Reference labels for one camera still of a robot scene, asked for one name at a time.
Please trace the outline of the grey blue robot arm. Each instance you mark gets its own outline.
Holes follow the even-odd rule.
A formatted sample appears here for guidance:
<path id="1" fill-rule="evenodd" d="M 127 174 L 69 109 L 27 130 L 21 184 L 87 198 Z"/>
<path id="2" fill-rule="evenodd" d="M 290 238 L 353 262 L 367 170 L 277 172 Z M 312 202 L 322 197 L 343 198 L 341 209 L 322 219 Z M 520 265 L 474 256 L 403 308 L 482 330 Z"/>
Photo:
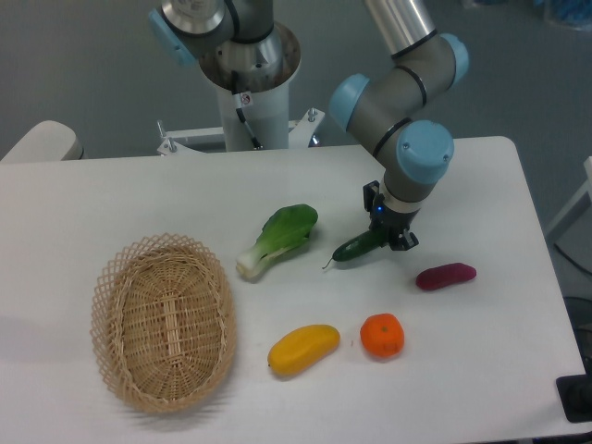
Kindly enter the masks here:
<path id="1" fill-rule="evenodd" d="M 367 232 L 349 253 L 417 244 L 410 230 L 422 203 L 448 169 L 450 133 L 413 114 L 455 85 L 469 57 L 455 36 L 439 33 L 420 1 L 369 1 L 393 69 L 380 80 L 361 74 L 333 92 L 329 114 L 384 168 L 364 186 Z M 301 62 L 294 34 L 270 1 L 165 1 L 150 12 L 155 37 L 181 65 L 197 64 L 216 89 L 228 151 L 285 149 L 290 81 Z"/>

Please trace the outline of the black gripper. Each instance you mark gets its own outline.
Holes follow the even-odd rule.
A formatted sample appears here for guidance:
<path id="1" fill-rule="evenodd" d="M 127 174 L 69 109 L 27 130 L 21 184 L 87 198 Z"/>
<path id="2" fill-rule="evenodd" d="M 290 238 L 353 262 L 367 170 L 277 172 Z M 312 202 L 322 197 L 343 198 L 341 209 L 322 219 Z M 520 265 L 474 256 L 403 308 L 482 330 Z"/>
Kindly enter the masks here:
<path id="1" fill-rule="evenodd" d="M 374 212 L 370 215 L 369 231 L 388 235 L 388 246 L 392 251 L 409 251 L 419 245 L 419 240 L 411 230 L 411 224 L 418 210 L 411 213 L 395 211 L 385 202 L 374 202 Z"/>

